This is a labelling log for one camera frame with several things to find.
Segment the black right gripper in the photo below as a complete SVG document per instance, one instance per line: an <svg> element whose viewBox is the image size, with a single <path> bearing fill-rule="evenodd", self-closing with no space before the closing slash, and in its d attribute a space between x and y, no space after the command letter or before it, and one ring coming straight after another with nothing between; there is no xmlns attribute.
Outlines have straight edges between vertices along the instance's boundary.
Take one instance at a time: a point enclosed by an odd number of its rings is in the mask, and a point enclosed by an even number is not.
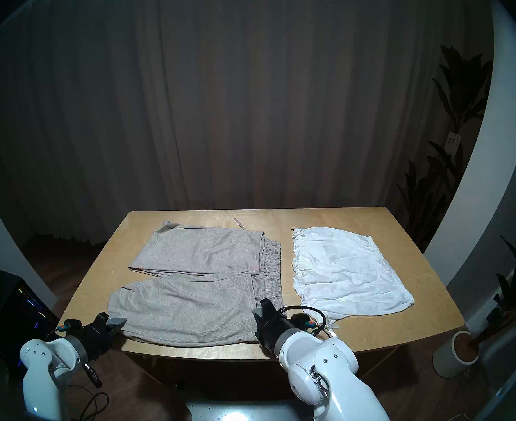
<svg viewBox="0 0 516 421"><path fill-rule="evenodd" d="M286 341L298 333L298 327L285 315L291 309L293 307L276 309L270 299L264 298L260 301L260 307L252 311L257 323L255 335L264 349L280 351Z"/></svg>

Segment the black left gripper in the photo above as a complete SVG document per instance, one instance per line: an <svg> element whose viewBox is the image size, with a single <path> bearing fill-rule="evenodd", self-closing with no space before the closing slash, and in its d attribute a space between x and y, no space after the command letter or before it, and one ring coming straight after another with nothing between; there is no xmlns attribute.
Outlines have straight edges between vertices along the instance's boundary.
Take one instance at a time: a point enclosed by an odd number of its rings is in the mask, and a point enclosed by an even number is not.
<svg viewBox="0 0 516 421"><path fill-rule="evenodd" d="M89 361L96 361L107 353L115 336L126 324L125 318L110 318L107 313L98 313L94 321L82 328L82 345Z"/></svg>

